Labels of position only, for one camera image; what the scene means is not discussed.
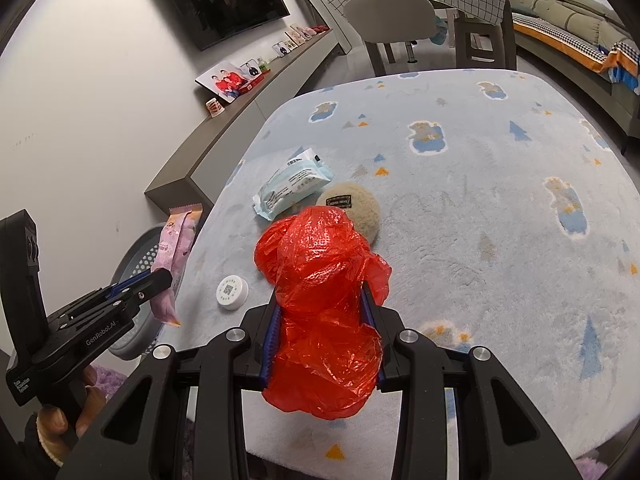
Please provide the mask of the person's left hand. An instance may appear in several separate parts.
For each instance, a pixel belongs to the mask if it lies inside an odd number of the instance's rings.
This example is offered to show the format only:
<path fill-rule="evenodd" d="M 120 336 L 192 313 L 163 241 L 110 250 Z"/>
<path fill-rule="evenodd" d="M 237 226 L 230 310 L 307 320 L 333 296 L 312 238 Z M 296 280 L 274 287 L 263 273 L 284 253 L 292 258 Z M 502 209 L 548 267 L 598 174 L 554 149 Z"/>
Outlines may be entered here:
<path fill-rule="evenodd" d="M 78 438 L 84 435 L 93 419 L 99 415 L 106 404 L 104 393 L 96 386 L 98 373 L 93 366 L 89 365 L 85 368 L 82 380 L 87 396 L 74 429 Z M 67 455 L 70 454 L 70 446 L 63 440 L 64 434 L 70 428 L 64 412 L 60 408 L 46 406 L 38 412 L 36 426 L 38 439 L 44 452 L 58 466 L 62 466 Z"/>

